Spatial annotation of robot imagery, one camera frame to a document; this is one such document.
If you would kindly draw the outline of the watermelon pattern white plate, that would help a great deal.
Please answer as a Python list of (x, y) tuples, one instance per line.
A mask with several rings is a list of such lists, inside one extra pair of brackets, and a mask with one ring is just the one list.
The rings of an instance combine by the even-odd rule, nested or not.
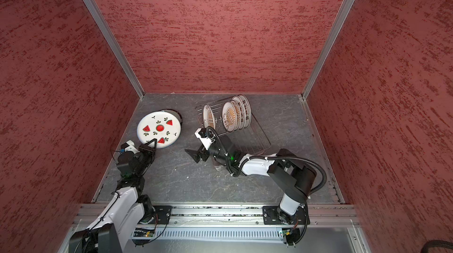
[(168, 111), (155, 111), (138, 123), (137, 137), (142, 144), (156, 140), (156, 148), (167, 148), (179, 138), (182, 130), (180, 118)]

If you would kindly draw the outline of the green rim fruit plate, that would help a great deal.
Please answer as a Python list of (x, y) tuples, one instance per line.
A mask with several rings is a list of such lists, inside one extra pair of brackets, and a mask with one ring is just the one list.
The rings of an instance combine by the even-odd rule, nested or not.
[(238, 96), (234, 96), (232, 98), (233, 101), (235, 101), (238, 106), (239, 106), (239, 111), (241, 114), (241, 120), (239, 123), (239, 129), (242, 130), (245, 127), (245, 122), (246, 122), (246, 113), (245, 113), (245, 106), (242, 102), (242, 100)]
[(244, 110), (245, 110), (245, 124), (244, 124), (244, 128), (248, 128), (250, 126), (250, 124), (251, 124), (251, 116), (252, 116), (250, 102), (249, 102), (248, 98), (246, 98), (246, 96), (244, 96), (242, 94), (240, 94), (238, 97), (243, 102)]

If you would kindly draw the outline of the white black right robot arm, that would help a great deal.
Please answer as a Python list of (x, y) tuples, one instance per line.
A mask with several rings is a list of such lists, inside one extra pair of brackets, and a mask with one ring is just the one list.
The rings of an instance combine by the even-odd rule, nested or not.
[(198, 150), (185, 150), (196, 163), (211, 158), (232, 177), (257, 175), (272, 179), (283, 191), (277, 208), (282, 223), (290, 224), (298, 208), (308, 203), (310, 195), (321, 190), (327, 182), (326, 172), (318, 163), (297, 157), (287, 149), (262, 156), (240, 151), (226, 136), (206, 137), (200, 141)]

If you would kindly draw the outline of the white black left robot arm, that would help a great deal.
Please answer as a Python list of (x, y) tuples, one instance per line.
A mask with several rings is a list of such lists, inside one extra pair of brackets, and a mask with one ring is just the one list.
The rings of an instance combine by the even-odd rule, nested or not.
[(155, 139), (138, 148), (131, 141), (122, 145), (117, 161), (121, 180), (113, 198), (94, 222), (72, 235), (70, 253), (121, 253), (137, 225), (158, 224), (150, 198), (142, 194), (144, 174), (155, 159), (156, 147)]

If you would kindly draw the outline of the plain white large plate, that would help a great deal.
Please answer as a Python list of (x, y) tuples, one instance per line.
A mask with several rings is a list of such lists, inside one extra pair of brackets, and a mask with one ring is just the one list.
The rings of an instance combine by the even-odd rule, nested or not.
[(183, 124), (183, 119), (182, 119), (182, 116), (181, 116), (181, 114), (179, 112), (177, 112), (176, 110), (171, 110), (171, 109), (167, 109), (165, 111), (170, 113), (170, 114), (172, 114), (173, 116), (175, 116), (178, 119), (180, 125)]

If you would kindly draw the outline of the brown lettered rim plate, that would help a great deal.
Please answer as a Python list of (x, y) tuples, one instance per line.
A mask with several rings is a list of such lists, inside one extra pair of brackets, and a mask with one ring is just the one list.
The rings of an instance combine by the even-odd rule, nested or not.
[(203, 119), (204, 128), (211, 127), (213, 129), (215, 129), (215, 127), (216, 127), (215, 116), (212, 112), (211, 107), (208, 104), (205, 104), (203, 106), (202, 119)]

